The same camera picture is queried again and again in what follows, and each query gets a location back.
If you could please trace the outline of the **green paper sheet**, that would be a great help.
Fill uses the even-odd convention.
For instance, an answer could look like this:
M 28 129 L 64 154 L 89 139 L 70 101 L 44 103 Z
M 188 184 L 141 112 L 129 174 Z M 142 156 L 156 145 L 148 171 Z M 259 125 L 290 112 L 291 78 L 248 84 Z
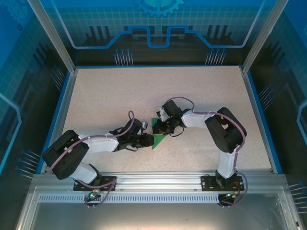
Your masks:
M 157 147 L 157 145 L 160 144 L 160 142 L 166 137 L 166 134 L 165 135 L 156 135 L 156 134 L 154 134 L 153 125 L 155 124 L 157 119 L 158 118 L 151 118 L 152 135 L 154 136 L 154 145 L 152 146 L 152 149 L 155 149 Z

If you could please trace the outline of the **grey metal sheet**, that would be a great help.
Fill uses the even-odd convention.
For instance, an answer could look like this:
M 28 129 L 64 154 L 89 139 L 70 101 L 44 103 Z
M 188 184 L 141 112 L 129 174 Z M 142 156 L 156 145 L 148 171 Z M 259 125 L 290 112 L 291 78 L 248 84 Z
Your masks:
M 218 204 L 39 203 L 29 193 L 16 230 L 303 230 L 290 194 L 248 194 L 237 206 Z

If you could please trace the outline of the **left base LED connector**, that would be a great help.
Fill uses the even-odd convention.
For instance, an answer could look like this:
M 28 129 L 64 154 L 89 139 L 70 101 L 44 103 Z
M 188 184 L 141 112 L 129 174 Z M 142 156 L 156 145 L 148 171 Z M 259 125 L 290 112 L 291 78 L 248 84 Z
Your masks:
M 100 195 L 99 195 L 99 189 L 95 189 L 93 191 L 91 191 L 87 197 L 87 201 L 93 201 L 97 198 L 99 198 Z

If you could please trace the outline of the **blue gear print panel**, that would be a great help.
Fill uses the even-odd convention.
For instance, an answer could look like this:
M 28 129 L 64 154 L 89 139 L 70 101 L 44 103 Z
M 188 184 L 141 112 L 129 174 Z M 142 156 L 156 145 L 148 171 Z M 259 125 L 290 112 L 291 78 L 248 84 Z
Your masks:
M 241 65 L 269 0 L 43 0 L 78 67 Z

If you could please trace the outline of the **blue grid print panel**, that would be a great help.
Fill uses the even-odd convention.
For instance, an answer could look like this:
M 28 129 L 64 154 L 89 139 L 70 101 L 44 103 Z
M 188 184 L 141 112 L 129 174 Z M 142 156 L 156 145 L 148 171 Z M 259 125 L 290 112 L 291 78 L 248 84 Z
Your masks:
M 272 157 L 307 230 L 307 0 L 288 0 L 249 69 Z
M 15 230 L 68 70 L 27 0 L 0 0 L 0 230 Z

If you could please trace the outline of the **aluminium mounting rail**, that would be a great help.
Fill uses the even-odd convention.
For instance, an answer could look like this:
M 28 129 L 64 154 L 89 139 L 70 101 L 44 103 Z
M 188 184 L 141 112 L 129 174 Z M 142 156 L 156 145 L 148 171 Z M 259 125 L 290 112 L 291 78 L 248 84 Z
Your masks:
M 242 171 L 247 178 L 248 192 L 271 194 L 287 191 L 285 175 L 273 174 L 269 170 Z M 164 171 L 164 172 L 110 172 L 103 176 L 116 176 L 116 193 L 191 193 L 201 192 L 201 176 L 214 175 L 209 171 Z M 58 180 L 52 174 L 36 174 L 30 184 L 30 191 L 68 193 L 72 191 L 73 179 Z

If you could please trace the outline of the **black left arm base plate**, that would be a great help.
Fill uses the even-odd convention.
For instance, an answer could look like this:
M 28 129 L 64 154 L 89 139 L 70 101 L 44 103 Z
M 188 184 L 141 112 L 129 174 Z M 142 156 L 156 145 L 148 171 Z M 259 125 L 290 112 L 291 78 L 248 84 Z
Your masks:
M 115 191 L 116 176 L 98 176 L 89 184 L 81 180 L 74 180 L 73 191 L 92 191 L 99 189 L 100 191 L 107 192 L 110 188 Z

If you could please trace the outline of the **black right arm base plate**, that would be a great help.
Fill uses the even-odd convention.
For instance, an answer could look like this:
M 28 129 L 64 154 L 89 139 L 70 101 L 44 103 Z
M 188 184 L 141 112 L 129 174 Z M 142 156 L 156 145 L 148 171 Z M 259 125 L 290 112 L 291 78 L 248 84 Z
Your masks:
M 244 183 L 241 176 L 234 174 L 225 179 L 221 176 L 210 176 L 208 174 L 201 177 L 201 189 L 203 192 L 222 191 L 244 191 Z

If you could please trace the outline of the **aluminium frame post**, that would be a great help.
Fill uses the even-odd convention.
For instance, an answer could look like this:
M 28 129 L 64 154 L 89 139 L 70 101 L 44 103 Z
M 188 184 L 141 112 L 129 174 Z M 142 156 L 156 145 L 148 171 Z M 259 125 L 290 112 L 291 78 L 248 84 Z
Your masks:
M 241 72 L 243 75 L 247 75 L 247 72 L 255 61 L 267 38 L 271 34 L 288 2 L 289 0 L 276 0 L 272 10 L 270 11 L 270 14 L 267 17 L 267 20 L 265 21 L 257 39 L 255 40 L 242 65 Z
M 44 6 L 42 5 L 40 0 L 27 0 L 36 17 L 38 18 L 40 24 L 45 30 L 47 36 L 49 37 L 51 43 L 55 47 L 58 55 L 62 59 L 64 65 L 68 69 L 68 71 L 75 75 L 76 67 L 64 46 L 56 28 L 54 27 L 50 17 L 48 16 Z

